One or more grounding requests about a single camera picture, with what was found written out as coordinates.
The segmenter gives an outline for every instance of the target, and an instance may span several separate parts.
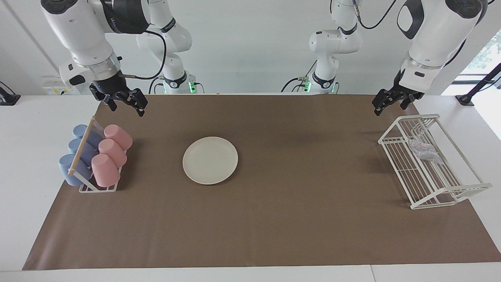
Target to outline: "plastic bag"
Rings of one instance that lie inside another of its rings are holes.
[[[409,140],[410,149],[414,152],[416,157],[420,160],[426,160],[443,165],[443,160],[437,153],[435,146],[431,144],[421,143],[414,139]]]

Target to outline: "black stand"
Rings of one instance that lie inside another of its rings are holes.
[[[0,87],[0,106],[14,106],[21,98],[21,95],[9,94]]]
[[[501,72],[501,64],[498,64],[488,75],[486,75],[481,82],[479,82],[468,94],[466,95],[458,95],[456,99],[463,106],[474,106],[471,102],[471,99],[475,94],[477,94],[484,86],[486,86],[498,73]]]

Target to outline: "blue cup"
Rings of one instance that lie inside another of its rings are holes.
[[[75,138],[83,138],[85,131],[87,130],[87,126],[84,124],[79,124],[73,129],[73,136]],[[104,140],[104,137],[102,137],[97,131],[91,130],[89,134],[89,138],[87,138],[87,143],[89,143],[94,149],[99,148],[99,143]]]
[[[80,146],[80,143],[82,142],[81,138],[76,138],[71,140],[71,142],[68,144],[68,150],[70,151],[70,154],[77,154],[78,146]],[[97,151],[87,142],[84,144],[84,150],[82,151],[82,155],[80,156],[80,159],[84,162],[84,164],[87,167],[91,166],[92,163],[92,158],[97,156]]]
[[[68,182],[70,186],[80,186],[83,184],[82,181],[80,181],[75,176],[68,175],[68,170],[70,169],[71,163],[73,162],[74,158],[75,158],[74,154],[63,156],[62,158],[59,159],[59,168],[61,169],[61,172],[63,173],[66,182]],[[89,180],[92,176],[91,170],[87,168],[87,166],[84,164],[82,160],[78,160],[76,170],[87,180]]]

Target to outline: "pink cup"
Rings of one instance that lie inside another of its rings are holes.
[[[119,168],[127,162],[127,155],[113,139],[104,139],[99,143],[99,153],[108,155]]]
[[[127,151],[132,146],[132,137],[121,127],[111,124],[104,129],[104,136],[113,139],[123,151]]]
[[[92,158],[92,172],[97,185],[103,188],[113,186],[120,180],[120,173],[115,163],[105,154],[99,154]]]

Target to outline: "cup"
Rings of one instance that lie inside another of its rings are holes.
[[[97,185],[106,188],[113,186],[120,180],[120,173],[110,158],[105,154],[99,154],[92,158],[92,172]]]
[[[83,184],[82,181],[80,181],[76,176],[68,175],[68,170],[70,169],[71,163],[73,162],[74,158],[75,158],[74,154],[68,154],[63,156],[62,158],[59,159],[59,168],[61,169],[61,172],[63,173],[66,182],[68,182],[70,186],[80,186]],[[87,180],[89,180],[92,176],[91,170],[87,168],[87,166],[84,164],[82,160],[78,160],[76,170]]]
[[[70,151],[71,154],[76,155],[78,147],[82,143],[81,138],[76,138],[70,141],[68,144],[68,150]],[[91,166],[92,158],[97,155],[97,151],[87,142],[84,144],[84,149],[82,151],[82,155],[80,156],[80,159],[84,162],[84,164],[87,167]]]
[[[104,129],[104,136],[113,139],[123,151],[127,151],[132,146],[132,137],[121,127],[111,124]]]
[[[75,138],[83,138],[85,131],[87,130],[87,126],[84,124],[79,124],[73,129],[73,136]],[[99,147],[99,142],[104,139],[97,131],[91,130],[89,133],[89,138],[87,138],[87,143],[89,143],[94,149],[97,150]]]
[[[99,152],[108,155],[117,168],[127,162],[127,155],[113,139],[104,139],[99,143]]]

